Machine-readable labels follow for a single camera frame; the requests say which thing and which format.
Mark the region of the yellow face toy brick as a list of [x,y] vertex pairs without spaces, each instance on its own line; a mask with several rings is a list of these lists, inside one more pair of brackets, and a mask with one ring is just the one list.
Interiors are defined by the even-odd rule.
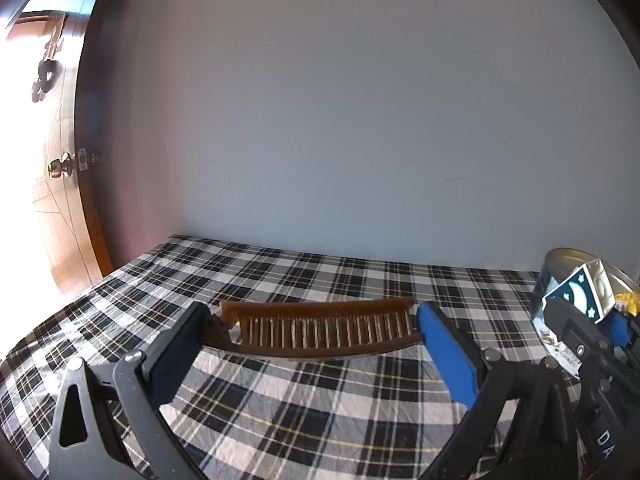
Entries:
[[635,292],[621,292],[615,295],[615,307],[620,312],[637,316],[640,307],[640,295]]

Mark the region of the cream hollow toy brick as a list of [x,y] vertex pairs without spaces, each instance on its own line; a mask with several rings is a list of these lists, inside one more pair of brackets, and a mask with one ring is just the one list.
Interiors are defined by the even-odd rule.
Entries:
[[601,259],[595,258],[578,266],[544,298],[542,310],[552,299],[564,299],[593,324],[599,324],[616,304],[613,287]]

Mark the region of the Danisa cookie tin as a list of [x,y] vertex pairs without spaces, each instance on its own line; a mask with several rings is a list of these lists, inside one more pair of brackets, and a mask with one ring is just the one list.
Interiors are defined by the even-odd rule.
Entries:
[[577,377],[587,345],[570,341],[567,322],[594,327],[622,360],[639,337],[639,285],[589,252],[554,248],[544,257],[529,312],[552,358]]

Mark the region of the wooden door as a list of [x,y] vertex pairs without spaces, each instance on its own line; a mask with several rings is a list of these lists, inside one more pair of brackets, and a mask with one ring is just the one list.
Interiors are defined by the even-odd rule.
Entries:
[[73,297],[111,270],[89,170],[51,179],[79,139],[81,63],[106,0],[1,0],[1,251],[11,281]]

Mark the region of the brass door knob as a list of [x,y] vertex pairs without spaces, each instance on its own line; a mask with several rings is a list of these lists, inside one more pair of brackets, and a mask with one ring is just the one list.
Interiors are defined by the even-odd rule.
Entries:
[[95,167],[101,160],[99,150],[80,148],[75,154],[64,152],[59,158],[52,159],[47,166],[51,179],[70,177],[74,172],[84,172]]

